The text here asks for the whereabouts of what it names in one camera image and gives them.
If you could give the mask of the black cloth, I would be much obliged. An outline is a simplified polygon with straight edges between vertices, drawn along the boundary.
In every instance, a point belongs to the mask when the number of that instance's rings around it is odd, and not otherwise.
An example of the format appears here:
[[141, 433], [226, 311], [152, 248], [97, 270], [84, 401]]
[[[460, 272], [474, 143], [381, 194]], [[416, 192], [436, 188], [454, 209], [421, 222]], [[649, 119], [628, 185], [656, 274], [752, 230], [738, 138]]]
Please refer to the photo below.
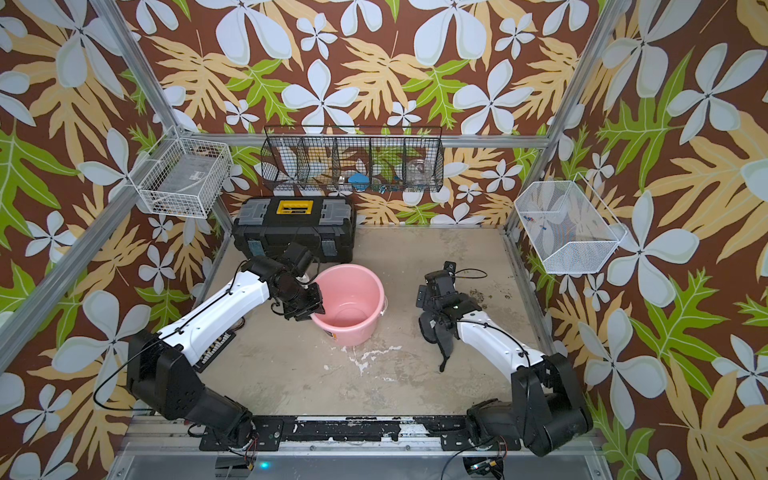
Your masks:
[[438, 369], [440, 373], [445, 371], [448, 360], [454, 352], [454, 341], [459, 339], [458, 322], [461, 317], [455, 314], [424, 310], [419, 317], [419, 328], [423, 338], [433, 345], [437, 345], [442, 362]]

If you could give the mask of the pink plastic bucket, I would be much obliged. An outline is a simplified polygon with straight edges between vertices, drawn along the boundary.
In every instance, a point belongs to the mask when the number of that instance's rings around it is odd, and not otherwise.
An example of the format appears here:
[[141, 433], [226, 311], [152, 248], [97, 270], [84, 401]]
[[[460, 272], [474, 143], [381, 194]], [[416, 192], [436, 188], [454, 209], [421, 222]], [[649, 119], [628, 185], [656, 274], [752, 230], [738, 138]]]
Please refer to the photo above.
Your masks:
[[316, 283], [325, 312], [312, 313], [311, 320], [343, 347], [370, 339], [388, 306], [379, 277], [364, 266], [340, 264], [322, 271]]

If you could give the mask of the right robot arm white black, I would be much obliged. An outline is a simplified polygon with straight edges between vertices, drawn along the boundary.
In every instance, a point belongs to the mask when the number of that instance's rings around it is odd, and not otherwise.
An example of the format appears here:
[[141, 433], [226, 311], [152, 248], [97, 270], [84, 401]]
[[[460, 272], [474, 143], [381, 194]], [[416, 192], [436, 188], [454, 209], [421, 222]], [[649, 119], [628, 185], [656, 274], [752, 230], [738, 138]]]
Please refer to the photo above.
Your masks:
[[416, 299], [422, 310], [421, 334], [439, 348], [440, 371], [460, 341], [503, 374], [512, 394], [509, 402], [490, 399], [467, 410], [471, 443], [499, 442], [543, 457], [591, 431], [593, 419], [566, 356], [542, 353], [502, 329], [470, 295], [457, 290], [457, 278], [456, 264], [450, 261], [425, 275]]

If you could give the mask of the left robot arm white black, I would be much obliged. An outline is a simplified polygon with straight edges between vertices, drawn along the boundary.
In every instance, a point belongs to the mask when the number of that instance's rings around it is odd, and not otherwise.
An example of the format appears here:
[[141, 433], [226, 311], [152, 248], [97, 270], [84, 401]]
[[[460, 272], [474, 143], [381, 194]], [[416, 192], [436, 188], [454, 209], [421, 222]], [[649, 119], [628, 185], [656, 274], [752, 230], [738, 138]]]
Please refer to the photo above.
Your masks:
[[126, 363], [127, 390], [167, 420], [204, 426], [224, 448], [249, 447], [255, 441], [251, 412], [205, 386], [194, 366], [215, 340], [268, 301], [280, 305], [277, 314], [288, 320], [322, 313], [319, 285], [303, 279], [314, 261], [310, 250], [296, 242], [276, 258], [255, 256], [187, 315], [155, 333], [134, 334]]

